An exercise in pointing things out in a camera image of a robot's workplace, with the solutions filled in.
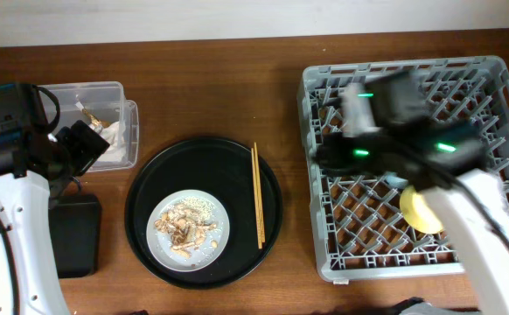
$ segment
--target chopsticks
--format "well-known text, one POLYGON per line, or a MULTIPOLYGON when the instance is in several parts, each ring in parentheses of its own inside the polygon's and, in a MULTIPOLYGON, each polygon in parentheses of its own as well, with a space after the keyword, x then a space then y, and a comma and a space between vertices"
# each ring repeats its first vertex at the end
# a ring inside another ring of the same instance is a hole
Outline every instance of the chopsticks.
POLYGON ((264 214, 262 211, 262 193, 261 193, 261 170, 258 165, 258 149, 256 143, 251 148, 251 162, 253 165, 253 190, 254 190, 254 210, 256 214, 256 237, 258 240, 258 249, 262 249, 262 244, 266 242, 264 234, 264 214))

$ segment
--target white plate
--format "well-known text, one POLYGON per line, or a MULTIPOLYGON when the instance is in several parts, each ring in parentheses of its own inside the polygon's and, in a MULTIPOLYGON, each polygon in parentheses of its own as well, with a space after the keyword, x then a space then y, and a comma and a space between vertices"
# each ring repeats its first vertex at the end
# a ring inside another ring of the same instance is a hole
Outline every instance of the white plate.
POLYGON ((179 272, 201 270, 213 263, 223 251, 229 238, 229 218, 226 209, 211 194, 199 190, 183 190, 175 192, 161 200, 153 209, 148 226, 146 227, 146 240, 151 254, 165 268, 179 272), (168 205, 175 205, 186 197, 197 197, 209 201, 214 205, 212 216, 207 223, 216 223, 216 228, 206 232, 206 240, 200 245, 199 250, 188 248, 191 258, 184 258, 171 251, 171 237, 167 233, 161 233, 154 227, 154 222, 161 218, 161 214, 167 212, 168 205), (212 241, 218 243, 217 248, 212 247, 212 241))

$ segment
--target round black plate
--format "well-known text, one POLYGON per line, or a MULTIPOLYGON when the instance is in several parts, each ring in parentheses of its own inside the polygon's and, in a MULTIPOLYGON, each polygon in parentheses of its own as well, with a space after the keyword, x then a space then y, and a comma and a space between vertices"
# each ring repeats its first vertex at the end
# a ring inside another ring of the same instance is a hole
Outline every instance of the round black plate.
POLYGON ((268 254, 282 225, 282 194, 272 170, 259 157, 266 244, 258 249, 250 149, 231 140, 186 140, 153 157, 137 175, 126 202, 126 235, 134 253, 154 275, 188 289, 214 288, 241 279, 268 254), (218 199, 229 216, 229 240, 220 257, 203 269, 176 272, 150 253, 145 228, 168 195, 198 189, 218 199))

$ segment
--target yellow object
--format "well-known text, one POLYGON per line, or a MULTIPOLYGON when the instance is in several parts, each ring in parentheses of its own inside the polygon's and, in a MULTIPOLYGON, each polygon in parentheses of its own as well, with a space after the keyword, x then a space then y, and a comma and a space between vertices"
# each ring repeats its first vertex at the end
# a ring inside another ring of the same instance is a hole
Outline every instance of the yellow object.
POLYGON ((434 234, 443 231, 443 224, 413 186, 408 186, 402 191, 401 211, 404 220, 422 233, 434 234))

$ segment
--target brown table surface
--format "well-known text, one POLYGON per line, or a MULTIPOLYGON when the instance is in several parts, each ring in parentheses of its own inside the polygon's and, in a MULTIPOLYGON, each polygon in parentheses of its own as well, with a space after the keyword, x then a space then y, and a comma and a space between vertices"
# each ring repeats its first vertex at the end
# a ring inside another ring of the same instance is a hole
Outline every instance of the brown table surface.
POLYGON ((296 92, 308 66, 498 55, 509 67, 509 30, 0 48, 0 84, 119 81, 137 103, 136 167, 85 175, 103 206, 99 270, 61 280, 75 314, 310 313, 388 306, 413 296, 440 307, 477 306, 464 275, 354 281, 335 286, 315 269, 296 92), (256 141, 282 188, 282 231, 250 275, 214 290, 184 290, 152 276, 132 253, 124 203, 154 154, 196 135, 256 141))

